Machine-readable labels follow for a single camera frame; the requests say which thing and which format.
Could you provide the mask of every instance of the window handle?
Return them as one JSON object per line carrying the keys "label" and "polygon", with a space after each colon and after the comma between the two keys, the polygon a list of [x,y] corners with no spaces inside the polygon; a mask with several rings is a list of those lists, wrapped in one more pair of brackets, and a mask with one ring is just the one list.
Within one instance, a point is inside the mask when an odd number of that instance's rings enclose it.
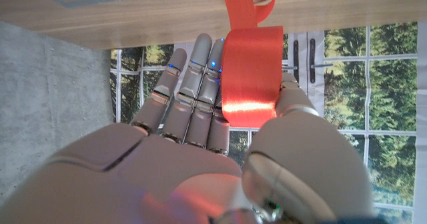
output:
{"label": "window handle", "polygon": [[333,67],[334,64],[317,64],[317,65],[310,65],[310,68],[318,68],[318,67]]}

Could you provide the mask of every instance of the robot finger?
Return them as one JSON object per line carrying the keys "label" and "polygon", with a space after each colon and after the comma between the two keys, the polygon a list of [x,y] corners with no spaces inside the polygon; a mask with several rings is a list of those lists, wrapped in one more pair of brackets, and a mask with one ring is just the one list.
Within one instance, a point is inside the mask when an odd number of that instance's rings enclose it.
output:
{"label": "robot finger", "polygon": [[211,47],[212,39],[208,34],[202,33],[197,37],[182,85],[163,126],[162,137],[176,143],[183,142]]}
{"label": "robot finger", "polygon": [[206,148],[207,135],[211,123],[214,104],[220,88],[220,71],[224,39],[216,40],[207,62],[206,72],[201,82],[199,95],[191,115],[185,144]]}
{"label": "robot finger", "polygon": [[131,121],[131,125],[141,129],[146,135],[155,133],[166,107],[173,97],[173,90],[178,77],[185,65],[187,53],[184,49],[176,49],[168,62],[166,70],[161,74],[154,91],[149,95],[141,109]]}

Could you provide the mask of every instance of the trees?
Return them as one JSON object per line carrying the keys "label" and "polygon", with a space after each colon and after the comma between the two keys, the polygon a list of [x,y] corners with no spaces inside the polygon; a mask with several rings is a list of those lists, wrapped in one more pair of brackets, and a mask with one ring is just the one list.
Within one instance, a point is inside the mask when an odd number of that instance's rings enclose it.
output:
{"label": "trees", "polygon": [[144,67],[166,66],[173,54],[173,44],[144,47]]}
{"label": "trees", "polygon": [[[371,55],[416,53],[416,23],[371,28]],[[326,31],[325,56],[366,55],[365,28]],[[325,72],[325,113],[339,129],[365,129],[365,63],[337,62]],[[370,130],[415,131],[416,59],[371,61]],[[415,137],[369,136],[369,168],[376,201],[411,205]]]}
{"label": "trees", "polygon": [[228,157],[243,167],[246,152],[248,151],[248,132],[230,131],[230,145]]}

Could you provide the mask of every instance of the wooden shelf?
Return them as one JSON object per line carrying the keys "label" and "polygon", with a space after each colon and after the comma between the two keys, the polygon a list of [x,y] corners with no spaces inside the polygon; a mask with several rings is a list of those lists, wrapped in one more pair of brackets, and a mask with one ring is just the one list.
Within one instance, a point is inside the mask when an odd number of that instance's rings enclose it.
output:
{"label": "wooden shelf", "polygon": [[[230,31],[224,0],[96,1],[0,0],[0,20],[93,49],[194,41],[202,32],[220,38]],[[425,19],[427,0],[277,0],[260,26],[296,33]]]}

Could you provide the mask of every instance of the white window mullion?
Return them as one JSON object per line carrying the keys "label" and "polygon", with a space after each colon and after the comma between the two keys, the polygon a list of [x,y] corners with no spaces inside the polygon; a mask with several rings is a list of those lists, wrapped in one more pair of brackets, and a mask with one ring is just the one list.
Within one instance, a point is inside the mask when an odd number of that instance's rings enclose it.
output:
{"label": "white window mullion", "polygon": [[427,220],[427,21],[418,22],[416,160],[413,224]]}
{"label": "white window mullion", "polygon": [[384,204],[384,203],[374,203],[374,207],[387,208],[387,209],[397,209],[405,211],[413,211],[413,207],[403,206],[403,205],[393,205],[393,204]]}
{"label": "white window mullion", "polygon": [[365,61],[366,58],[373,61],[401,60],[401,59],[416,59],[417,54],[393,54],[393,55],[378,55],[366,57],[325,57],[325,61]]}
{"label": "white window mullion", "polygon": [[141,53],[141,67],[139,67],[139,106],[142,107],[144,104],[144,80],[143,80],[143,68],[144,68],[145,48],[142,49]]}
{"label": "white window mullion", "polygon": [[369,161],[369,104],[371,100],[371,80],[370,80],[370,50],[371,50],[371,27],[366,28],[366,60],[365,60],[365,79],[366,79],[366,100],[365,100],[365,148],[363,162],[368,166]]}

